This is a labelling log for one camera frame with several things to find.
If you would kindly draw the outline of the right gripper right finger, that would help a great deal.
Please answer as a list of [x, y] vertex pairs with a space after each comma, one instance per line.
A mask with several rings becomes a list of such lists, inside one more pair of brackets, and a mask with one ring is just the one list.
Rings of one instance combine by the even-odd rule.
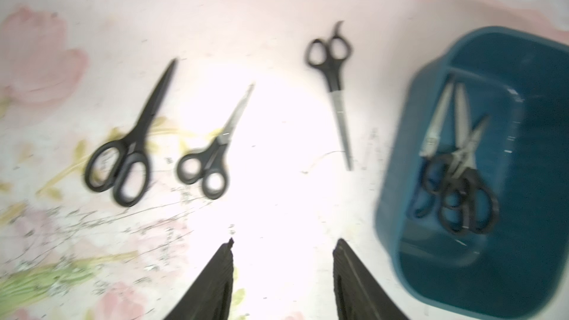
[[333, 250], [333, 289], [340, 320], [407, 320], [344, 239]]

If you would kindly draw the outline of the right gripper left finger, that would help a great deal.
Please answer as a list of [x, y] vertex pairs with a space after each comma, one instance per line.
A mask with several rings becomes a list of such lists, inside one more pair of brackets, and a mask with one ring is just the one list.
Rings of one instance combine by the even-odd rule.
[[165, 319], [229, 320], [234, 285], [233, 245], [230, 238], [219, 247]]

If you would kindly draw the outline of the small black-handled scissors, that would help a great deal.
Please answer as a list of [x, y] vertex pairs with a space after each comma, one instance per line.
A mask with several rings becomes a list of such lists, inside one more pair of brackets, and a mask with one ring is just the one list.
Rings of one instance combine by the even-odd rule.
[[[255, 85], [255, 83], [251, 83], [248, 86], [244, 96], [232, 112], [222, 131], [212, 139], [210, 145], [203, 151], [184, 155], [177, 163], [176, 175], [179, 181], [186, 185], [193, 185], [201, 180], [202, 192], [204, 196], [210, 200], [221, 198], [229, 186], [230, 179], [225, 167], [226, 150], [231, 142], [234, 129], [253, 93]], [[195, 173], [186, 173], [184, 171], [185, 163], [190, 160], [196, 160], [199, 163], [199, 168]], [[223, 181], [219, 189], [214, 189], [208, 185], [208, 179], [215, 174], [220, 175]]]

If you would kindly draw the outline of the blue-handled scissors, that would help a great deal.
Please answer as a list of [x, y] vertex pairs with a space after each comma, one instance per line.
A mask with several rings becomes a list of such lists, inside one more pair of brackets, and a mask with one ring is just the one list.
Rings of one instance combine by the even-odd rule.
[[419, 156], [424, 159], [424, 165], [410, 209], [410, 217], [414, 219], [422, 219], [433, 210], [441, 191], [441, 183], [447, 167], [436, 162], [434, 169], [439, 165], [439, 170], [433, 170], [429, 168], [429, 165], [438, 152], [454, 86], [453, 79], [445, 84], [419, 151]]

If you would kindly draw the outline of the large all-black scissors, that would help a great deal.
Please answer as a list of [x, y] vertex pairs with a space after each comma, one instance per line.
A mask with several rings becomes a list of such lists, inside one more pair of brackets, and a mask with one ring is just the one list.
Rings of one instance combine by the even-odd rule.
[[[102, 193], [111, 189], [114, 201], [122, 207], [133, 207], [145, 195], [149, 187], [152, 171], [151, 161], [146, 149], [146, 138], [176, 72], [177, 65], [177, 58], [170, 61], [133, 129], [126, 136], [106, 142], [93, 152], [84, 170], [84, 183], [91, 191]], [[118, 152], [117, 160], [107, 178], [96, 182], [96, 160], [109, 149], [114, 149]], [[142, 189], [138, 194], [135, 197], [129, 197], [124, 194], [123, 187], [127, 182], [132, 167], [137, 163], [144, 166], [145, 178]]]

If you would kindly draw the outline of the thin black hair scissors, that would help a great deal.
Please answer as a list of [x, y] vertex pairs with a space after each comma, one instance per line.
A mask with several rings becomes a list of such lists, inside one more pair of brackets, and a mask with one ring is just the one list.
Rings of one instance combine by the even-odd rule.
[[[351, 143], [348, 133], [348, 124], [346, 121], [346, 110], [344, 105], [344, 87], [342, 85], [341, 69], [343, 63], [349, 59], [353, 52], [353, 47], [351, 43], [340, 33], [340, 28], [344, 21], [338, 21], [334, 27], [332, 36], [328, 40], [324, 39], [314, 39], [312, 40], [308, 47], [306, 48], [304, 60], [305, 63], [317, 69], [325, 78], [327, 84], [327, 90], [330, 94], [333, 111], [335, 112], [336, 124], [339, 131], [339, 138], [342, 141], [342, 147], [345, 154], [346, 167], [349, 171], [354, 168], [354, 159], [351, 150]], [[341, 42], [345, 47], [345, 55], [342, 57], [336, 57], [333, 53], [333, 43], [335, 41]], [[321, 46], [324, 58], [318, 63], [311, 59], [311, 53], [315, 46]]]

